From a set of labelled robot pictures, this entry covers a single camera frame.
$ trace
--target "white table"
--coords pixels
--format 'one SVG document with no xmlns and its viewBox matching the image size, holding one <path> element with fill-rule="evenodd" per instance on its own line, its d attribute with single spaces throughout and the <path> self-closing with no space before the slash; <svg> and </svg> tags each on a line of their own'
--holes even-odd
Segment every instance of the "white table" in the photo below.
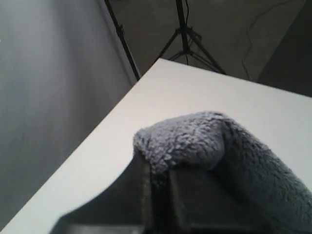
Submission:
<svg viewBox="0 0 312 234">
<path fill-rule="evenodd" d="M 160 59 L 1 234 L 49 233 L 122 173 L 139 128 L 203 110 L 236 119 L 312 190 L 312 98 Z"/>
</svg>

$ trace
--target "white wall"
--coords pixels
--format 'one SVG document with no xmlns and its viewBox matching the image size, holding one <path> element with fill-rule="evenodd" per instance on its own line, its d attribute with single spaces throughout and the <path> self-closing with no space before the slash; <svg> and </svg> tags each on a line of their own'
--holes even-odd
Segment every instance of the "white wall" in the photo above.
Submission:
<svg viewBox="0 0 312 234">
<path fill-rule="evenodd" d="M 0 230 L 132 87 L 112 32 L 95 0 L 0 1 Z"/>
</svg>

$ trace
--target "gray fleece cloth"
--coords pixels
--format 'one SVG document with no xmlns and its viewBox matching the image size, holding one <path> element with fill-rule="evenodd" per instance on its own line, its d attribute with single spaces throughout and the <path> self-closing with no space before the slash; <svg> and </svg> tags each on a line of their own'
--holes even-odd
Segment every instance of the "gray fleece cloth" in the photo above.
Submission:
<svg viewBox="0 0 312 234">
<path fill-rule="evenodd" d="M 233 119 L 200 112 L 134 136 L 152 173 L 183 164 L 216 170 L 220 182 L 268 219 L 276 233 L 312 233 L 312 193 L 265 144 Z"/>
</svg>

